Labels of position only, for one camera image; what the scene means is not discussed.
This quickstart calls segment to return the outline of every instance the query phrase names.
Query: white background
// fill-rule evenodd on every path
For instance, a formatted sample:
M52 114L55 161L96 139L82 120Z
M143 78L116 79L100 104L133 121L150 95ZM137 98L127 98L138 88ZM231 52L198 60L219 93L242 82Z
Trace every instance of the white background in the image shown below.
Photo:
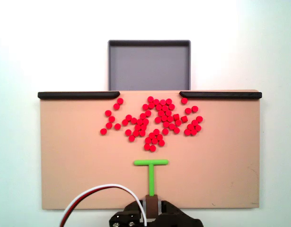
M288 0L0 0L0 227L58 226L62 212L41 209L37 92L107 90L109 39L189 39L192 89L263 93L260 208L184 211L205 227L291 227ZM107 227L114 213L66 226Z

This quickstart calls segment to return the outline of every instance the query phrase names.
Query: wooden board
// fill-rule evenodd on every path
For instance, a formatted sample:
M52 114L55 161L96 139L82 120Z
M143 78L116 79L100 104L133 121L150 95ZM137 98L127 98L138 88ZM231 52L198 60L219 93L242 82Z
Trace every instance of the wooden board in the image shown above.
M179 208L254 208L259 206L259 100L189 100L180 103L179 91L121 91L116 122L127 114L139 117L147 97L171 98L173 113L184 115L196 105L202 130L184 136L165 137L156 152L144 151L144 138L131 143L126 129L99 131L112 110L111 100L41 100L42 207L64 209L84 190L106 183L122 184L142 199L148 191L148 168L134 166L137 159L167 159L167 166L155 167L155 189L161 200ZM149 117L147 135L156 125L156 111ZM133 198L122 190L103 190L85 199L78 209L118 209Z

